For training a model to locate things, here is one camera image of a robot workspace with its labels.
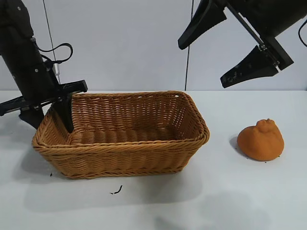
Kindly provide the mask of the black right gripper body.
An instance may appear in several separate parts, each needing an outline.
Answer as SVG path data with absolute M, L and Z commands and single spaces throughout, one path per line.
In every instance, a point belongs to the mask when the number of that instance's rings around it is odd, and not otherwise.
M 305 0 L 229 0 L 227 8 L 280 70 L 293 60 L 276 37 L 307 15 Z

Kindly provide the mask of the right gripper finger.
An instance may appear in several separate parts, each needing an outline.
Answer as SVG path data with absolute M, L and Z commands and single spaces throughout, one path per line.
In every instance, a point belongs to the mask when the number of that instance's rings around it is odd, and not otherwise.
M 256 78 L 272 77 L 277 73 L 278 70 L 267 53 L 255 46 L 241 62 L 226 72 L 220 81 L 222 86 L 227 88 Z
M 226 0 L 201 0 L 190 23 L 178 39 L 178 47 L 184 50 L 202 34 L 226 20 Z

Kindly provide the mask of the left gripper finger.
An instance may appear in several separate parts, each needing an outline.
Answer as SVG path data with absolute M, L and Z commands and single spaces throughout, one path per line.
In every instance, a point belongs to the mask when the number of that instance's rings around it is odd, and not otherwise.
M 73 131 L 71 94 L 68 94 L 55 103 L 55 111 L 59 115 L 66 130 L 71 133 Z
M 27 107 L 20 109 L 19 118 L 33 128 L 38 129 L 44 119 L 44 113 L 40 106 Z

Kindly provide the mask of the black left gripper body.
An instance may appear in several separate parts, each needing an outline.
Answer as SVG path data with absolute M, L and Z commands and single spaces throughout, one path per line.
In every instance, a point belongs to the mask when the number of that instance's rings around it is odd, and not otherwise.
M 36 41 L 31 39 L 21 44 L 3 46 L 0 50 L 6 66 L 8 67 L 21 96 L 0 104 L 0 115 L 43 104 L 57 102 L 71 93 L 87 92 L 84 80 L 60 84 L 53 71 L 55 64 L 68 61 L 73 54 L 73 48 L 69 43 L 62 43 L 56 48 L 67 46 L 70 55 L 66 59 L 51 60 L 41 55 Z

